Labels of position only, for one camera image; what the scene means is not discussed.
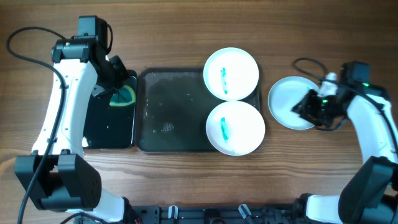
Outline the green yellow sponge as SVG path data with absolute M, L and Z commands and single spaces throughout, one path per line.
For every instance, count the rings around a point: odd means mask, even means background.
M 125 107 L 132 105 L 135 102 L 135 91 L 129 85 L 124 85 L 111 97 L 109 105 L 112 107 Z

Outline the white plate stained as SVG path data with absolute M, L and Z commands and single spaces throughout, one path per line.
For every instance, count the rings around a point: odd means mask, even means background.
M 309 90 L 318 91 L 319 87 L 304 77 L 290 76 L 277 81 L 268 96 L 271 115 L 286 128 L 305 130 L 314 127 L 312 123 L 292 111 Z

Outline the white plate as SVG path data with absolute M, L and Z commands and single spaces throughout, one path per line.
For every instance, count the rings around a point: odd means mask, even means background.
M 262 143 L 266 125 L 260 112 L 243 101 L 226 101 L 216 106 L 206 120 L 211 145 L 229 156 L 243 156 Z
M 227 47 L 217 50 L 207 59 L 203 81 L 209 92 L 221 100 L 242 100 L 257 87 L 259 68 L 246 51 Z

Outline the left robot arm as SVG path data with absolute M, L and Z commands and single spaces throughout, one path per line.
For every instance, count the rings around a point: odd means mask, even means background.
M 79 222 L 139 223 L 129 200 L 103 189 L 99 172 L 87 163 L 83 132 L 92 98 L 109 108 L 131 109 L 135 72 L 109 57 L 111 26 L 97 16 L 81 16 L 77 35 L 60 37 L 52 49 L 53 87 L 42 130 L 14 172 L 25 189 L 23 202 L 38 210 L 67 212 Z

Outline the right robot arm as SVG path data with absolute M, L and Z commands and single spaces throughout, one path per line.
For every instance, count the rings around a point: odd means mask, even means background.
M 397 223 L 397 128 L 387 90 L 369 81 L 370 67 L 353 61 L 341 66 L 340 79 L 324 64 L 323 75 L 297 71 L 317 79 L 321 87 L 309 90 L 292 111 L 321 131 L 332 131 L 336 118 L 350 120 L 356 131 L 363 165 L 337 196 L 301 196 L 301 217 L 309 223 Z

